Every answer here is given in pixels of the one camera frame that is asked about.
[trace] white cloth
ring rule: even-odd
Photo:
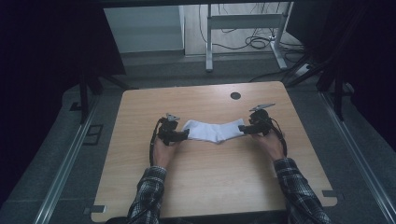
[[[190,129],[189,139],[191,140],[219,144],[228,139],[244,135],[244,133],[239,132],[238,125],[245,125],[244,121],[238,119],[225,124],[209,124],[190,119],[186,122],[182,131]]]

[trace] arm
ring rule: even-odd
[[[287,200],[290,223],[332,223],[295,161],[283,154],[276,134],[269,132],[265,136],[253,134],[252,137],[274,163],[280,188]]]
[[[174,158],[179,143],[166,146],[159,138],[154,143],[154,165],[146,169],[139,183],[127,217],[130,223],[159,223],[166,168]]]

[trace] plaid sleeve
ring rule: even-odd
[[[274,161],[274,166],[290,210],[290,223],[332,223],[293,159]]]
[[[139,183],[132,203],[127,223],[159,223],[161,203],[163,201],[166,170],[159,166],[146,169]]]

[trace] hand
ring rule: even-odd
[[[156,137],[154,142],[153,165],[167,168],[169,162],[174,158],[175,151],[180,142],[175,142],[166,146],[163,141]]]
[[[251,137],[258,141],[260,148],[270,156],[272,161],[286,158],[283,154],[283,146],[273,131],[265,136],[255,133]]]

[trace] wooden table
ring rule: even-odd
[[[239,92],[241,98],[231,98]],[[249,109],[266,108],[286,134],[289,157],[294,158],[324,206],[336,198],[293,104],[280,82],[227,84],[126,91],[120,103],[106,163],[92,213],[95,222],[126,216],[136,185],[149,167],[149,141],[157,120],[170,113],[180,117],[177,131],[189,119],[227,123],[244,119]],[[184,141],[168,169],[161,217],[189,217],[285,209],[273,164],[250,136],[222,144]]]

